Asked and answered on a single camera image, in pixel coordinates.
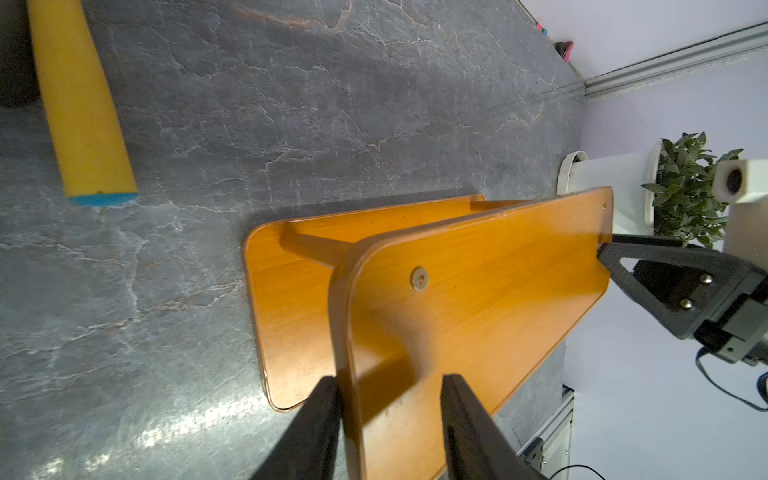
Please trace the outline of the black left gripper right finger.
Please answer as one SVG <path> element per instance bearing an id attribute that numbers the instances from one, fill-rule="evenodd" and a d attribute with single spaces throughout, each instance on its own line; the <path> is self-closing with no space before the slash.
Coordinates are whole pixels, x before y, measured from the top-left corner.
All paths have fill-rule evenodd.
<path id="1" fill-rule="evenodd" d="M 450 479 L 538 479 L 494 424 L 464 378 L 445 375 L 440 406 Z"/>

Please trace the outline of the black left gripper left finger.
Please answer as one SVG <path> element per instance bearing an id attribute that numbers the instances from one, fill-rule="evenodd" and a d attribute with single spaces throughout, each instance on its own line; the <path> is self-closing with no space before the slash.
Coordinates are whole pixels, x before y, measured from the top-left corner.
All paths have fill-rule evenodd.
<path id="1" fill-rule="evenodd" d="M 251 479 L 332 479 L 341 414 L 336 378 L 322 377 Z"/>

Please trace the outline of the orange wooden two-tier shelf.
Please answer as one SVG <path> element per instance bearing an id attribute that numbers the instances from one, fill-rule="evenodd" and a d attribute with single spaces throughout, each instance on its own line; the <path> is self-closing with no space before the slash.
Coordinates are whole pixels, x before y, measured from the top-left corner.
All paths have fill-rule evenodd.
<path id="1" fill-rule="evenodd" d="M 334 375 L 351 478 L 439 477 L 443 376 L 497 413 L 605 293 L 612 217 L 603 187 L 257 227 L 244 260 L 270 406 L 299 407 Z"/>

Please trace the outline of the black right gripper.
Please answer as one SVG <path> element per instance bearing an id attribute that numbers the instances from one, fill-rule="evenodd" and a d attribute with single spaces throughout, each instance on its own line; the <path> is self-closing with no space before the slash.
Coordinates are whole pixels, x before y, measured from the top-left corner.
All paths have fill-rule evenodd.
<path id="1" fill-rule="evenodd" d="M 615 235 L 597 259 L 633 301 L 678 339 L 718 359 L 767 364 L 767 272 L 678 240 Z"/>

